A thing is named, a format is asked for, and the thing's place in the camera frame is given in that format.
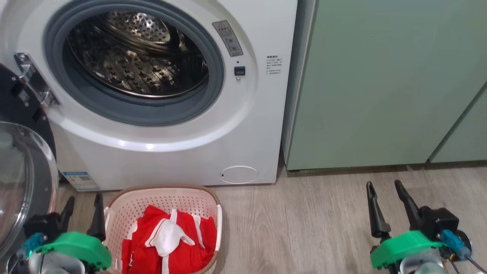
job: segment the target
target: laundry basket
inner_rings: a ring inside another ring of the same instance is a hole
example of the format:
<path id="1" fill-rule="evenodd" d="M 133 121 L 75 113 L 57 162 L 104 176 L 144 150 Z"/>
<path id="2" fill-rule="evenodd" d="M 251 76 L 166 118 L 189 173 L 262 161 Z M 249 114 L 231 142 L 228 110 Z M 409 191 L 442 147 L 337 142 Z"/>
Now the laundry basket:
<path id="1" fill-rule="evenodd" d="M 106 240 L 103 242 L 112 254 L 112 266 L 108 272 L 122 272 L 122 241 L 144 210 L 153 205 L 165 212 L 177 209 L 188 214 L 213 217 L 217 228 L 215 253 L 210 263 L 195 274 L 213 273 L 222 239 L 222 207 L 218 197 L 200 186 L 142 186 L 123 190 L 105 208 Z"/>

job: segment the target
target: pink laundry basket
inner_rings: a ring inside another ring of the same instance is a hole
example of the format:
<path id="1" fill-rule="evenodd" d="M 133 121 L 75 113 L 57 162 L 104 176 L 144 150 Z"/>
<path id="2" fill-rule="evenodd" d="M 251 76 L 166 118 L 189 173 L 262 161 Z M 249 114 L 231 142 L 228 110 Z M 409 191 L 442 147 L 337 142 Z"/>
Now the pink laundry basket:
<path id="1" fill-rule="evenodd" d="M 208 188 L 200 186 L 142 186 L 121 191 L 105 208 L 106 240 L 103 244 L 112 254 L 112 266 L 108 272 L 122 272 L 122 241 L 129 230 L 149 205 L 165 212 L 177 209 L 188 214 L 213 217 L 217 229 L 215 253 L 210 263 L 194 274 L 211 274 L 216 267 L 216 259 L 222 240 L 222 207 L 218 197 Z"/>

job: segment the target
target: clothes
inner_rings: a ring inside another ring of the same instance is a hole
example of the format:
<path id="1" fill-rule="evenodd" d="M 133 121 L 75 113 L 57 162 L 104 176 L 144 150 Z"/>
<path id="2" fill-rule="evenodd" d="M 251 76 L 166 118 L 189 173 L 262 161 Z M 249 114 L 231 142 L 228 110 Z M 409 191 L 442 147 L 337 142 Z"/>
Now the clothes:
<path id="1" fill-rule="evenodd" d="M 205 219 L 148 206 L 122 243 L 123 274 L 189 274 L 213 257 L 216 229 Z"/>

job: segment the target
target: white washing machine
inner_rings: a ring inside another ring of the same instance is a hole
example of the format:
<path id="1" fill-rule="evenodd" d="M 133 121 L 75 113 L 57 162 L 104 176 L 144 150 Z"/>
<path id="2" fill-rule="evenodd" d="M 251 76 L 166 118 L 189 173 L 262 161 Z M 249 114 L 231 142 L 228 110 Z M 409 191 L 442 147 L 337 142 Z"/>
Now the white washing machine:
<path id="1" fill-rule="evenodd" d="M 0 62 L 79 190 L 273 183 L 296 6 L 0 0 Z"/>

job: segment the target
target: wooden floor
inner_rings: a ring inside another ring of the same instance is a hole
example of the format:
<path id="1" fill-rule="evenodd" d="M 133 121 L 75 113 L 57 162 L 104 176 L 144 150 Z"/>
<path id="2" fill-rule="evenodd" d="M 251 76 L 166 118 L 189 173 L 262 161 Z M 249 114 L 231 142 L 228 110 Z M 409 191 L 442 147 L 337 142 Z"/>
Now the wooden floor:
<path id="1" fill-rule="evenodd" d="M 216 274 L 370 274 L 370 236 L 365 184 L 374 183 L 392 234 L 408 230 L 394 180 L 403 182 L 418 206 L 446 207 L 471 238 L 473 258 L 487 267 L 487 163 L 401 166 L 288 173 L 273 185 L 212 188 L 224 209 L 224 236 Z M 70 229 L 86 232 L 93 193 L 64 185 L 60 211 L 76 196 Z M 108 203 L 115 193 L 105 193 Z M 459 263 L 462 273 L 477 271 Z"/>

